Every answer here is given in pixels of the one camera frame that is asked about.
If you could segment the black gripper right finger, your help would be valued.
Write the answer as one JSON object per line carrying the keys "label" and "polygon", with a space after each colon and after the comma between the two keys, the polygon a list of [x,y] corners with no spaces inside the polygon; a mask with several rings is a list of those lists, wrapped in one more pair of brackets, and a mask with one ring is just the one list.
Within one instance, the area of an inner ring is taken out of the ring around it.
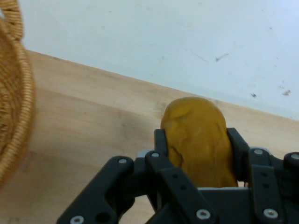
{"label": "black gripper right finger", "polygon": [[250,147],[235,128],[227,134],[237,180],[249,185],[255,224],[299,222],[299,154],[283,159],[265,148]]}

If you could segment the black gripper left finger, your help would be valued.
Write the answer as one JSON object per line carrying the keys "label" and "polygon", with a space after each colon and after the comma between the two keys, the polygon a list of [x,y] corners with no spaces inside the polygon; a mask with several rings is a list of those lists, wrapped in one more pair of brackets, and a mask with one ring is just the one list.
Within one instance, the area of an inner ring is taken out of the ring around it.
{"label": "black gripper left finger", "polygon": [[117,224],[146,195],[154,209],[150,224],[216,224],[217,213],[182,169],[167,157],[166,134],[154,132],[144,157],[111,158],[58,218],[59,224]]}

